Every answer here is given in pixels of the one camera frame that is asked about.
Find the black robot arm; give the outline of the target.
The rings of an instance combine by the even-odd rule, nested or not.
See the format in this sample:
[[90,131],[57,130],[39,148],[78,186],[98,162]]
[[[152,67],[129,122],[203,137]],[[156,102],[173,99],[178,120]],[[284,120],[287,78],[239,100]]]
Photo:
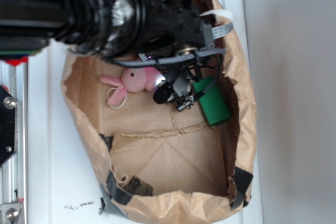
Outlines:
[[194,0],[1,0],[2,60],[32,56],[51,39],[72,45],[79,56],[98,56],[125,68],[141,64],[121,57],[149,55],[149,67],[171,76],[155,101],[175,101],[178,110],[208,91],[192,94],[176,87],[178,79],[202,79],[201,68],[214,47],[211,25]]

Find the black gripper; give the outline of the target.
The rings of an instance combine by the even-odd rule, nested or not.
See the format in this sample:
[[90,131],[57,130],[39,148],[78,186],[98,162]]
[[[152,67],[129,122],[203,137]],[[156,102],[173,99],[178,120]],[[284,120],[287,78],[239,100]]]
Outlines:
[[[201,17],[194,0],[139,0],[141,24],[136,50],[142,54],[170,57],[185,50],[214,47],[211,24]],[[194,105],[191,79],[186,70],[164,73],[154,93],[157,104],[176,103],[179,112]]]

